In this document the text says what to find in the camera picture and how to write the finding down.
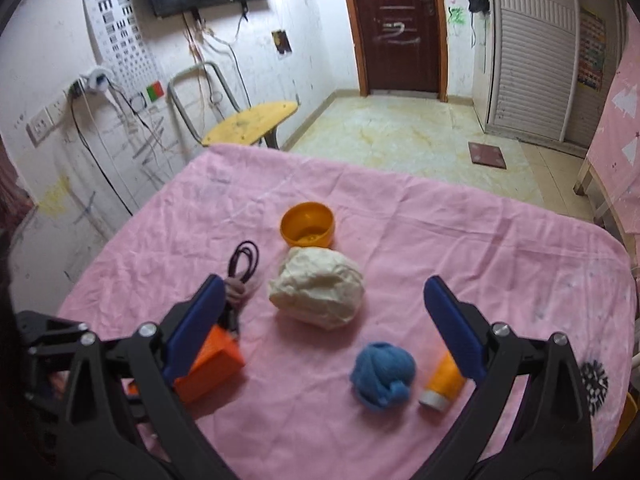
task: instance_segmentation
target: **wooden door frame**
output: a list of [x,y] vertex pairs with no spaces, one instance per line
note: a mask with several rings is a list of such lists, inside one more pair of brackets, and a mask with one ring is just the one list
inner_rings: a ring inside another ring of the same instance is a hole
[[[447,102],[447,85],[449,83],[449,51],[447,48],[447,17],[445,15],[444,0],[435,0],[438,12],[438,35],[440,37],[440,81],[438,83],[438,99]],[[360,30],[360,19],[356,0],[347,0],[347,12],[351,23],[351,33],[353,34],[353,46],[356,55],[356,66],[358,67],[358,82],[360,85],[360,95],[369,95],[369,78],[367,76],[367,64],[365,63],[364,44],[362,41],[362,31]]]

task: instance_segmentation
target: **metal bolt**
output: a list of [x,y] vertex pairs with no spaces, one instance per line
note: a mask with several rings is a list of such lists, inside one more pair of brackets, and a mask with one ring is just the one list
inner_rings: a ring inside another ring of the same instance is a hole
[[556,343],[559,346],[564,346],[569,342],[569,338],[566,336],[566,334],[563,334],[562,332],[556,332],[554,334],[554,343]]
[[82,334],[80,338],[80,344],[82,346],[91,346],[95,343],[95,334],[93,332],[86,332]]
[[153,334],[156,333],[157,330],[158,330],[158,327],[155,326],[153,323],[145,323],[143,326],[141,326],[138,329],[138,333],[142,337],[151,337]]
[[511,333],[511,327],[506,323],[494,323],[491,329],[498,337],[507,337]]

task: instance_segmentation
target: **dark red door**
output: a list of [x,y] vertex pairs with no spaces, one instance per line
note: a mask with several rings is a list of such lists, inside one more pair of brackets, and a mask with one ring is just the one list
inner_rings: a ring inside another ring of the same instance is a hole
[[356,0],[371,90],[438,92],[435,0]]

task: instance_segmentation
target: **bowl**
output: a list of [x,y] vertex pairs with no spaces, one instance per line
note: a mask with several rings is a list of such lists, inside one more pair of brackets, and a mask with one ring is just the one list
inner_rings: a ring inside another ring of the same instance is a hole
[[303,202],[282,217],[280,234],[290,247],[322,247],[334,241],[334,214],[324,204]]

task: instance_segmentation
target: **blue cloth ball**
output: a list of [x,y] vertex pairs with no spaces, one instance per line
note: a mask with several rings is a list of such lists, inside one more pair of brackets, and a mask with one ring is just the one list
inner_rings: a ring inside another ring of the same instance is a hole
[[350,376],[356,396],[375,412],[407,402],[414,379],[414,358],[389,343],[367,345]]

